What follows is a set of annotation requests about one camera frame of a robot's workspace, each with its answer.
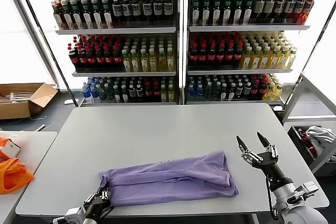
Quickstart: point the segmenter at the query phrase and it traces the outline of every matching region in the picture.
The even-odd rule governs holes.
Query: bottle
[[[231,0],[225,0],[225,6],[223,9],[222,25],[227,26],[231,16]]]
[[[267,61],[269,59],[269,51],[270,51],[270,47],[269,46],[266,46],[264,48],[264,52],[262,53],[262,56],[259,60],[259,64],[258,64],[258,69],[266,69],[266,64],[267,64]]]
[[[240,60],[241,69],[248,69],[249,63],[251,61],[251,51],[252,47],[246,47],[245,53]]]
[[[172,84],[168,85],[168,99],[169,102],[174,102],[175,100],[174,86]]]
[[[253,23],[261,22],[261,14],[264,9],[265,0],[255,0],[253,8]]]
[[[199,21],[199,11],[200,8],[198,7],[200,0],[193,0],[193,6],[191,9],[192,13],[192,26],[198,26],[198,21]]]
[[[252,13],[252,3],[253,3],[253,0],[246,1],[246,7],[244,10],[244,15],[243,15],[243,25],[247,25],[250,22],[250,17]]]
[[[273,17],[271,23],[281,23],[281,15],[284,10],[285,0],[276,0],[273,8]]]
[[[285,68],[286,69],[290,69],[291,66],[293,65],[293,62],[294,62],[295,57],[296,57],[295,56],[296,51],[297,51],[297,48],[293,47],[292,50],[291,50],[291,52],[290,52],[290,56],[288,57],[288,60],[287,60],[287,62],[285,64]]]
[[[241,16],[241,11],[242,11],[242,2],[243,2],[243,0],[237,0],[236,1],[236,7],[235,7],[235,10],[232,14],[232,22],[231,22],[234,26],[236,26],[240,23],[240,16]]]
[[[215,0],[215,6],[212,11],[212,25],[218,26],[219,25],[219,18],[220,18],[220,11],[219,5],[221,4],[221,0]]]
[[[275,3],[274,0],[265,1],[264,9],[262,10],[263,13],[261,15],[262,23],[271,23],[270,19],[271,19],[274,3]]]
[[[203,8],[202,8],[202,26],[207,26],[209,21],[209,15],[210,15],[210,0],[204,0],[203,1]]]
[[[287,61],[287,51],[288,51],[288,46],[284,46],[282,51],[281,51],[281,54],[279,56],[279,59],[277,61],[277,64],[275,65],[276,69],[285,68],[285,64],[286,64],[286,61]]]
[[[146,49],[141,49],[141,65],[142,65],[142,71],[143,72],[150,72],[149,70],[149,58],[148,54],[146,52]]]
[[[229,91],[228,101],[232,101],[233,97],[235,96],[235,92],[236,92],[236,84],[232,82]]]

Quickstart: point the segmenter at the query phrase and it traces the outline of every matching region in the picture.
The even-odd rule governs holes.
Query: purple cloth
[[[238,195],[223,151],[112,169],[99,176],[102,186],[109,182],[111,203],[116,207]]]

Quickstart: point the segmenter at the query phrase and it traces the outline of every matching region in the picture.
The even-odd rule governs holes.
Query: bottle label
[[[273,57],[269,68],[274,68],[277,61],[278,61],[278,57]]]
[[[228,100],[229,100],[229,101],[232,101],[232,99],[233,99],[234,96],[235,96],[234,93],[230,93],[230,94],[229,94],[229,98],[228,98]]]
[[[104,17],[106,20],[107,28],[113,28],[112,18],[110,13],[104,13]]]
[[[242,69],[247,69],[249,63],[250,63],[250,58],[245,58]]]
[[[283,8],[284,13],[292,13],[294,6],[295,2],[286,1],[285,6]]]
[[[252,63],[252,67],[251,67],[251,69],[256,69],[257,68],[257,66],[258,66],[258,63],[259,63],[259,57],[255,57],[254,59],[253,59],[253,63]]]
[[[167,101],[167,95],[164,93],[161,93],[161,101],[166,102]]]
[[[153,10],[152,10],[152,4],[145,4],[143,3],[143,13],[145,16],[151,16],[153,14]]]
[[[122,16],[122,7],[121,5],[112,5],[113,14],[115,17],[121,17]]]
[[[224,55],[216,55],[216,60],[223,60],[224,59]]]
[[[114,95],[114,98],[115,98],[115,101],[116,101],[116,102],[121,102],[121,100],[120,100],[120,96],[119,96],[118,94],[115,94],[115,95]]]
[[[225,10],[223,14],[223,26],[226,26],[229,23],[231,10]]]
[[[130,63],[127,60],[124,61],[124,66],[125,66],[126,72],[131,71]]]
[[[193,10],[193,26],[198,26],[199,10]]]
[[[103,28],[103,27],[102,27],[102,23],[101,23],[101,17],[100,17],[100,14],[99,14],[99,13],[94,13],[93,16],[95,17],[95,21],[96,21],[97,27],[98,27],[99,29]]]
[[[140,16],[141,15],[141,10],[140,10],[140,4],[131,4],[132,6],[132,13],[133,16]]]
[[[235,60],[241,60],[241,58],[242,58],[241,56],[242,56],[242,55],[237,55],[237,54],[235,54],[235,55],[234,55],[234,59],[235,59]]]
[[[168,94],[169,102],[174,101],[174,94]]]
[[[155,60],[150,60],[149,64],[151,65],[151,71],[156,72],[156,61]]]
[[[73,27],[74,25],[73,25],[73,22],[72,22],[70,14],[65,13],[64,14],[64,18],[65,18],[65,20],[66,20],[66,22],[68,24],[69,29],[73,30],[74,29],[74,27]]]
[[[225,97],[226,97],[226,93],[222,93],[220,95],[220,101],[223,102],[225,100]]]
[[[174,70],[174,60],[173,59],[167,59],[168,62],[168,71]]]
[[[204,10],[203,11],[202,26],[206,26],[208,24],[209,14],[210,14],[209,10]]]
[[[132,10],[131,10],[131,4],[122,4],[122,13],[124,16],[131,16]]]
[[[154,15],[163,14],[163,5],[162,3],[154,3]]]
[[[282,11],[284,10],[284,5],[285,5],[285,3],[283,1],[275,1],[274,12],[275,13],[282,13]]]
[[[213,26],[218,26],[219,15],[220,15],[220,10],[214,10],[213,19],[212,19],[212,25]]]
[[[267,63],[268,58],[267,57],[263,57],[260,63],[260,69],[265,69],[266,68],[266,63]]]
[[[252,10],[251,9],[246,9],[244,12],[244,19],[243,19],[243,24],[248,24],[250,20]]]
[[[86,24],[88,25],[88,28],[89,28],[89,29],[93,29],[93,23],[92,23],[90,14],[88,14],[88,13],[84,13],[84,19],[85,19],[85,21],[86,21]]]
[[[235,16],[233,18],[233,24],[238,25],[240,21],[240,16],[241,16],[241,11],[240,9],[235,10]]]
[[[88,62],[89,62],[90,64],[95,63],[95,62],[96,62],[95,57],[88,58]]]
[[[173,15],[173,3],[164,3],[164,15]]]
[[[80,16],[78,13],[74,13],[74,19],[75,19],[75,22],[76,22],[76,25],[78,27],[78,29],[83,29],[83,23],[82,23],[82,20],[80,19]]]
[[[128,102],[128,95],[123,94],[122,97],[123,97],[123,99],[124,99],[124,102]]]
[[[148,72],[147,60],[141,60],[142,70]]]
[[[134,72],[139,72],[138,61],[132,60],[133,70]]]

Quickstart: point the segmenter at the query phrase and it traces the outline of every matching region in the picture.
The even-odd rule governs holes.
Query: white table
[[[74,109],[30,183],[16,213],[61,216],[99,185],[98,173],[111,168],[198,157],[224,150],[239,195],[118,207],[113,216],[186,216],[268,211],[263,173],[242,158],[236,135],[255,152],[264,148],[259,131],[278,147],[279,166],[295,185],[317,181],[266,104],[111,106]],[[319,190],[311,207],[329,201]]]
[[[12,135],[17,136],[12,139],[22,148],[18,154],[19,163],[26,165],[27,169],[34,174],[55,140],[57,133],[0,131],[0,136],[9,137]],[[25,189],[26,186],[10,194],[0,195],[0,223],[10,223],[14,209]]]

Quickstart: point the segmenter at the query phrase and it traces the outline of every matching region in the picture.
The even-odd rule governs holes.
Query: orange bag
[[[34,178],[25,165],[19,164],[18,158],[12,158],[0,163],[0,194],[11,193]]]

